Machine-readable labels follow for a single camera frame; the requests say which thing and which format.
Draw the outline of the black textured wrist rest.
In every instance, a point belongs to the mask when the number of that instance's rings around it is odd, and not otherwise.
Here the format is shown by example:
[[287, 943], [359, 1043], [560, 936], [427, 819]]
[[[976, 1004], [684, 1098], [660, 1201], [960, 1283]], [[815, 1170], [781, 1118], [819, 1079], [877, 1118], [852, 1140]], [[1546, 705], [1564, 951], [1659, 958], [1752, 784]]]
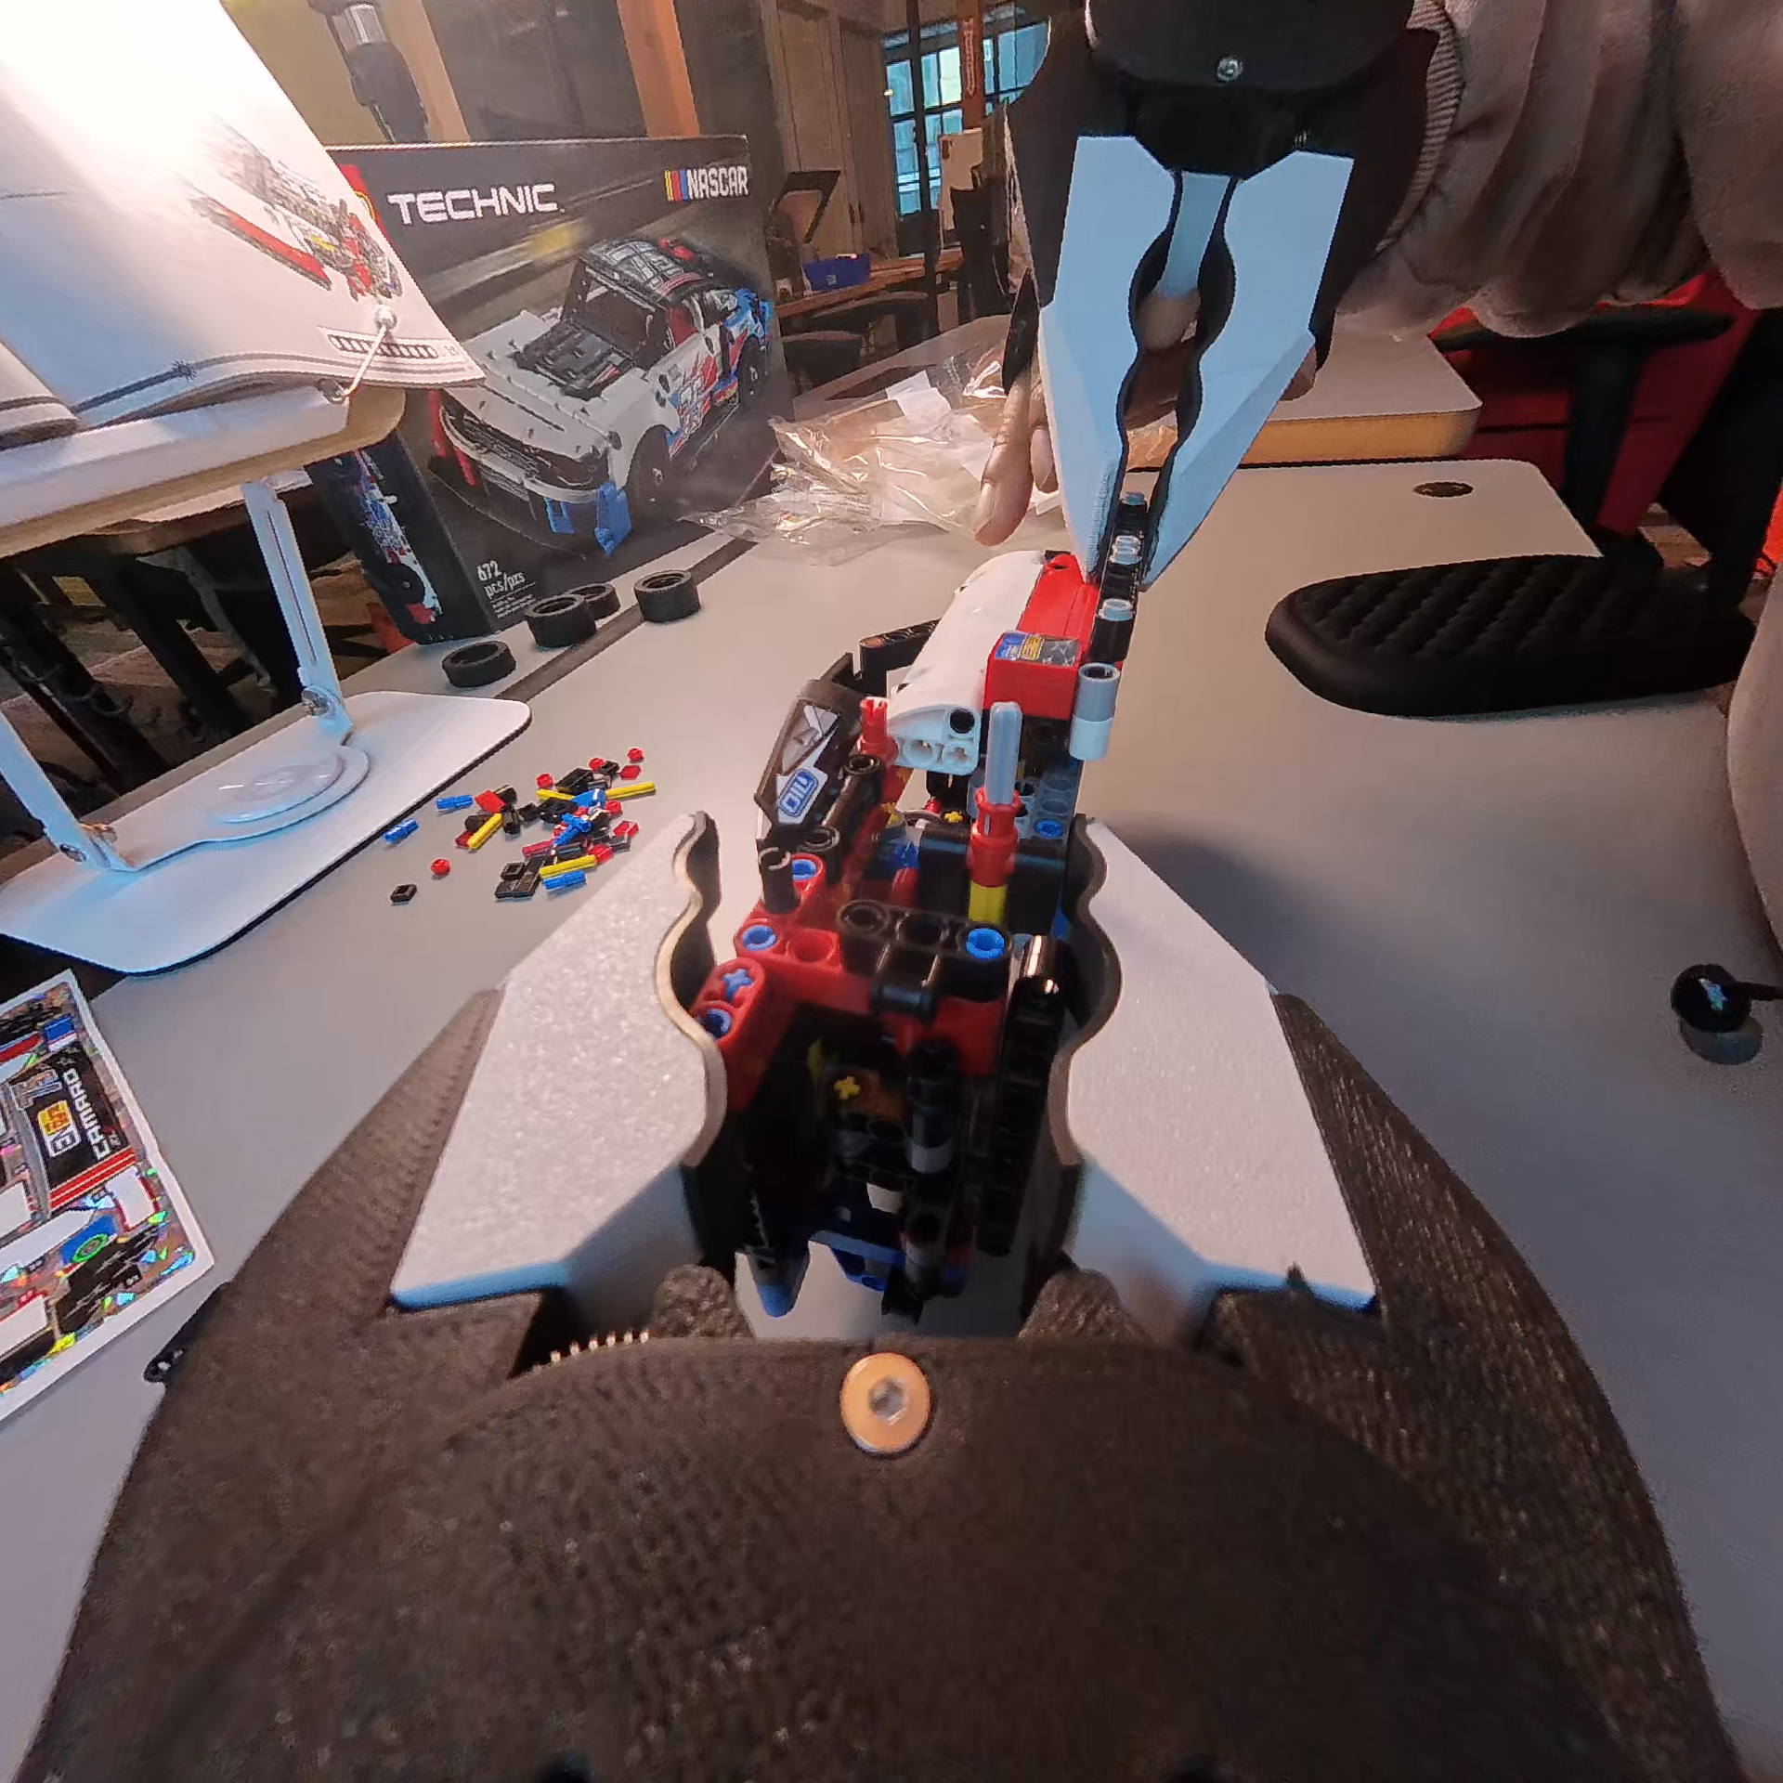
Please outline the black textured wrist rest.
[[1332, 578], [1266, 622], [1309, 693], [1378, 714], [1697, 693], [1736, 676], [1752, 637], [1733, 603], [1578, 552]]

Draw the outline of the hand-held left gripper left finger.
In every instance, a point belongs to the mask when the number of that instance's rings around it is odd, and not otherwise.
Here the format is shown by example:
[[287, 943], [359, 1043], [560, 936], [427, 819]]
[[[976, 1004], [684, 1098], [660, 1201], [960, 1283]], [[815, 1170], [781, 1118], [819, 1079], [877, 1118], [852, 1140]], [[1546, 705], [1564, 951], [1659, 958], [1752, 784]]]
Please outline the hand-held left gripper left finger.
[[560, 1287], [580, 1314], [644, 1314], [698, 1257], [684, 1170], [726, 1108], [688, 1016], [709, 901], [718, 826], [678, 815], [510, 968], [391, 1283], [400, 1311]]

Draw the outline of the person's right hand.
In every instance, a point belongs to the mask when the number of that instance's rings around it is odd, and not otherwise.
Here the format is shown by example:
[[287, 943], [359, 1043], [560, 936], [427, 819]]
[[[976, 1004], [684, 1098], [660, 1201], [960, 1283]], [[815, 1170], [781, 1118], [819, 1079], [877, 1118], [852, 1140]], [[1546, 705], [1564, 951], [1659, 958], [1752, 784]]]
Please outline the person's right hand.
[[[1141, 372], [1125, 398], [1125, 421], [1147, 431], [1165, 421], [1182, 398], [1182, 379], [1190, 363], [1203, 291], [1165, 291], [1150, 290], [1133, 323], [1141, 341]], [[993, 435], [993, 458], [982, 468], [973, 529], [982, 546], [997, 546], [1013, 536], [1013, 527], [1035, 506], [1035, 491], [1057, 491], [1057, 441], [1051, 441], [1051, 409], [1043, 409], [1043, 372], [1035, 323], [1012, 325], [1003, 352], [1003, 412]]]

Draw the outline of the lego set box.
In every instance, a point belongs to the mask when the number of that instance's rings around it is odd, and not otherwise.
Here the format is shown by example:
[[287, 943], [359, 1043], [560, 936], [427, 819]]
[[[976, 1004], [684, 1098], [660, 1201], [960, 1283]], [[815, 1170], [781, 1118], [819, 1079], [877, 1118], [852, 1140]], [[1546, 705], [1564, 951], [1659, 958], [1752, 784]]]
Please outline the lego set box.
[[745, 134], [334, 145], [480, 363], [310, 468], [411, 641], [488, 637], [734, 506], [791, 372]]

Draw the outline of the long black lego beam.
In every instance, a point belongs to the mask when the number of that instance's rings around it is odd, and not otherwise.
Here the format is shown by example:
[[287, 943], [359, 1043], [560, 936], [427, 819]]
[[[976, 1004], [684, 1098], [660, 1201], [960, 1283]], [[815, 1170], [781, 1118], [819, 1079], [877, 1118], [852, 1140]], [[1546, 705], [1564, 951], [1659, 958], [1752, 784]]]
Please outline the long black lego beam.
[[1097, 626], [1087, 626], [1087, 666], [1125, 666], [1133, 637], [1133, 611], [1147, 587], [1147, 491], [1125, 491], [1113, 541], [1097, 578]]

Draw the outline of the white book stand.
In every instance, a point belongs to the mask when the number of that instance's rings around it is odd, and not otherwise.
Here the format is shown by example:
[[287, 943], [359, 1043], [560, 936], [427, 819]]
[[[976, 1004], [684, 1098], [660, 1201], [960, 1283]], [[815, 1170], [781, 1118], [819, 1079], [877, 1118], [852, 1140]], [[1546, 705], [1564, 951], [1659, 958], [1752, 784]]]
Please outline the white book stand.
[[0, 451], [7, 560], [237, 484], [301, 656], [287, 729], [108, 826], [72, 819], [0, 722], [7, 784], [52, 843], [0, 889], [14, 943], [123, 978], [201, 958], [529, 722], [517, 701], [347, 693], [334, 676], [269, 473], [385, 441], [400, 409], [400, 387], [269, 387]]

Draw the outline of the black hoodie drawstring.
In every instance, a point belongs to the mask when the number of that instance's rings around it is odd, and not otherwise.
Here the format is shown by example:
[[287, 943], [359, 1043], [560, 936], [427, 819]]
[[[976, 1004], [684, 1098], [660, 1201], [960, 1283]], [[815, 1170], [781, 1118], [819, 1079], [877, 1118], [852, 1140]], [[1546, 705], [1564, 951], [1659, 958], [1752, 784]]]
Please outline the black hoodie drawstring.
[[1670, 987], [1670, 1008], [1688, 1043], [1758, 1043], [1757, 1004], [1783, 1001], [1772, 980], [1744, 980], [1724, 963], [1688, 963]]

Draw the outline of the pile of small colourful pieces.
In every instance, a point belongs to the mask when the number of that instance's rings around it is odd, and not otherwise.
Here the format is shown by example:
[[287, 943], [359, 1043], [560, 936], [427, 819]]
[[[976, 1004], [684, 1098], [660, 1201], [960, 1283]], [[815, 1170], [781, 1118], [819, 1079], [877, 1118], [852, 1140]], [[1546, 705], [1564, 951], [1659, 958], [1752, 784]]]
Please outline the pile of small colourful pieces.
[[594, 754], [564, 774], [473, 774], [395, 819], [374, 852], [391, 859], [391, 901], [465, 883], [497, 901], [564, 897], [637, 844], [634, 799], [655, 793], [651, 754]]

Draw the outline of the lego race car model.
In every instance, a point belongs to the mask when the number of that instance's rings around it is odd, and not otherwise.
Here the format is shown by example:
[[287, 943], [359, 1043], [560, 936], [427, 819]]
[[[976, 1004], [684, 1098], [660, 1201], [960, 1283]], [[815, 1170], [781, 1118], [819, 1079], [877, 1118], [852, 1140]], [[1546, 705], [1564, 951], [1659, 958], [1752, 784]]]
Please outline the lego race car model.
[[698, 1212], [775, 1323], [815, 1255], [918, 1323], [1061, 1179], [1076, 791], [1125, 676], [1082, 661], [1097, 578], [1064, 546], [976, 563], [799, 684], [767, 748], [762, 897], [688, 1008], [726, 1073]]

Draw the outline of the crumpled clear plastic bag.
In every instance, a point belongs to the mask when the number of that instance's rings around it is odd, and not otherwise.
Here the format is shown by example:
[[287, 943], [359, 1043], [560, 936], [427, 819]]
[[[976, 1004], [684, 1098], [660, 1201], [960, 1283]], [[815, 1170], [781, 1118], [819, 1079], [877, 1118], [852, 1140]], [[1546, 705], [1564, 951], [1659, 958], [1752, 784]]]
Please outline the crumpled clear plastic bag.
[[782, 546], [815, 563], [848, 563], [894, 536], [942, 529], [973, 541], [976, 484], [1003, 409], [997, 352], [965, 352], [939, 368], [894, 368], [894, 382], [781, 416], [767, 491], [688, 512], [696, 527]]

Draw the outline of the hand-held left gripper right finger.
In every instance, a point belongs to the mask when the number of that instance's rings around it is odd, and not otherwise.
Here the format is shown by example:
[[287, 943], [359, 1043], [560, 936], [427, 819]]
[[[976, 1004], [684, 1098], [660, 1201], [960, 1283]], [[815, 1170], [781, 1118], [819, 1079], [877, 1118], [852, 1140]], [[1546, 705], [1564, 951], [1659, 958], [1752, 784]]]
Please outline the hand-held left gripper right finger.
[[1076, 834], [1076, 958], [1108, 943], [1113, 995], [1061, 1061], [1064, 1257], [1165, 1341], [1186, 1341], [1218, 1294], [1304, 1283], [1364, 1311], [1378, 1283], [1267, 980], [1108, 826]]

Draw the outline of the black lego connector piece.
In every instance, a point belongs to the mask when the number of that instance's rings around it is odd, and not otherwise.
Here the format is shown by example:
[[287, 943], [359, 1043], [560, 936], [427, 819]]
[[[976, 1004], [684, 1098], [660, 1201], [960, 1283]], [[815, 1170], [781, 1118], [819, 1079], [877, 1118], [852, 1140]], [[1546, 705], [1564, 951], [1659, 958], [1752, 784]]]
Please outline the black lego connector piece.
[[207, 1314], [226, 1303], [229, 1283], [221, 1283], [185, 1323], [180, 1332], [149, 1360], [149, 1388], [172, 1388], [190, 1341], [201, 1335]]

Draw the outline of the red office chair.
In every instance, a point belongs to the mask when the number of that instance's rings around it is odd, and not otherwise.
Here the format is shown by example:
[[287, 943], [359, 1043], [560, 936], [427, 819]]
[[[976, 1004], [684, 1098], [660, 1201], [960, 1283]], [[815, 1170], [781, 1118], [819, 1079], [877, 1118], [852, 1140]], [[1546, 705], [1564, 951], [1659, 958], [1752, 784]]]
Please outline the red office chair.
[[[1724, 290], [1722, 273], [1697, 273], [1663, 301], [1654, 301], [1659, 316], [1692, 316], [1692, 341], [1659, 345], [1632, 397], [1632, 431], [1612, 458], [1607, 494], [1596, 518], [1607, 529], [1636, 529], [1644, 506], [1670, 506], [1659, 494], [1663, 473], [1680, 468], [1680, 451], [1697, 441], [1707, 447], [1706, 416], [1733, 379], [1757, 308]], [[1550, 341], [1494, 341], [1480, 325], [1473, 308], [1450, 308], [1434, 331], [1441, 356], [1459, 372], [1459, 382], [1480, 397], [1480, 431], [1459, 458], [1516, 458], [1533, 462], [1550, 484], [1564, 484], [1564, 447], [1566, 447], [1566, 345]], [[1744, 529], [1724, 518], [1688, 518], [1670, 506], [1670, 518], [1706, 546], [1724, 546], [1724, 568], [1736, 568]]]

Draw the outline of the holographic sticker sheet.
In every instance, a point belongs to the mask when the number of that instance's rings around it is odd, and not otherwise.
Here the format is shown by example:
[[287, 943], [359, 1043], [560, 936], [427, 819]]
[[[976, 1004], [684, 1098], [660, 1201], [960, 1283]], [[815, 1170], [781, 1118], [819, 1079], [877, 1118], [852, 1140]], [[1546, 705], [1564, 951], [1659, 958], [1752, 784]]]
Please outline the holographic sticker sheet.
[[52, 1391], [217, 1265], [87, 995], [0, 1008], [0, 1412]]

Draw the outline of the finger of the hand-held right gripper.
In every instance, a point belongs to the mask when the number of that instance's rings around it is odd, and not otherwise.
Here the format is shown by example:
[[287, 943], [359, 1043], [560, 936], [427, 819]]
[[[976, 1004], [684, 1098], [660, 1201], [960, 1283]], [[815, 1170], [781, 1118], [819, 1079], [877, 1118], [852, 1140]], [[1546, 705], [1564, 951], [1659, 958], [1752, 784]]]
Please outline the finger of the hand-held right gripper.
[[1082, 563], [1103, 560], [1125, 491], [1125, 398], [1141, 368], [1133, 274], [1182, 201], [1133, 134], [1082, 134], [1074, 158], [1057, 291], [1037, 308], [1037, 372], [1061, 512]]
[[1285, 152], [1232, 184], [1194, 273], [1194, 356], [1182, 441], [1150, 491], [1147, 587], [1214, 512], [1266, 416], [1315, 352], [1315, 301], [1350, 199], [1350, 152]]

